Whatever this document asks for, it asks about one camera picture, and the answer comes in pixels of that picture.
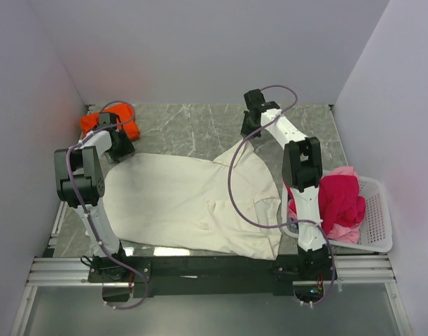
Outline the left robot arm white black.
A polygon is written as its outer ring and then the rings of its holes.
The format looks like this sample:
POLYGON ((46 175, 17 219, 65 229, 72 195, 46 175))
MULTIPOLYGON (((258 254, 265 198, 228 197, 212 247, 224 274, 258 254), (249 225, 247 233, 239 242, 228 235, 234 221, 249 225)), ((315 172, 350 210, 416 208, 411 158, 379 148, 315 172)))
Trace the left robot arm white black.
POLYGON ((83 221, 94 256, 109 259, 104 272, 113 281, 124 280, 130 265, 123 259, 124 249, 104 209, 105 181, 100 158, 105 156, 109 162, 119 163, 134 154, 124 124, 115 113, 100 113, 96 127, 76 145, 54 152, 57 195, 83 221))

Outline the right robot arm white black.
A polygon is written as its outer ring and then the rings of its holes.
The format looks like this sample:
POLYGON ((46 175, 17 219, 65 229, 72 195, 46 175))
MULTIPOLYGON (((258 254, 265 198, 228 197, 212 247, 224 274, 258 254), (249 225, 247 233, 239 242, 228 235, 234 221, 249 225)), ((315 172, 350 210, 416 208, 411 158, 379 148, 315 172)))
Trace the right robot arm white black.
POLYGON ((244 111, 240 131, 243 140, 238 149, 254 137, 261 136, 263 130, 267 130, 284 150, 283 199, 291 192, 297 218, 273 227, 298 225, 300 259, 297 262, 297 271, 304 279, 313 279, 333 255, 331 245, 321 227, 319 212, 319 182, 323 174, 319 139, 308 137, 297 129, 284 115, 286 109, 281 109, 274 101, 265 100, 262 89, 245 93, 244 102, 247 109, 244 111))

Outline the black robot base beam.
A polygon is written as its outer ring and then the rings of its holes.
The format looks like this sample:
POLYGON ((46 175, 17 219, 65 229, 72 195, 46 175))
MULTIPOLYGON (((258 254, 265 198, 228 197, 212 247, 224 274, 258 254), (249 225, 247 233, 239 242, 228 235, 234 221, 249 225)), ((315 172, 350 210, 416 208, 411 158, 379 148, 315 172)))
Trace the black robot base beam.
POLYGON ((260 294, 292 296, 297 281, 337 278, 330 258, 280 255, 276 260, 241 256, 127 256, 121 265, 96 257, 88 265, 90 284, 123 284, 134 298, 143 295, 260 294))

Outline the cream white t shirt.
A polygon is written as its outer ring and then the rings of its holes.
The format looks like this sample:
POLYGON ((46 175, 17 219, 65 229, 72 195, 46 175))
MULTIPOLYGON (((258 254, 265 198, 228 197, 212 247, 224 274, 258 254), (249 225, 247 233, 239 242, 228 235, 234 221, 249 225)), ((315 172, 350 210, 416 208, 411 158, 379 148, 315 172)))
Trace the cream white t shirt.
POLYGON ((279 193, 253 146, 238 146, 213 160, 139 153, 111 168, 104 208, 116 236, 275 259, 279 193))

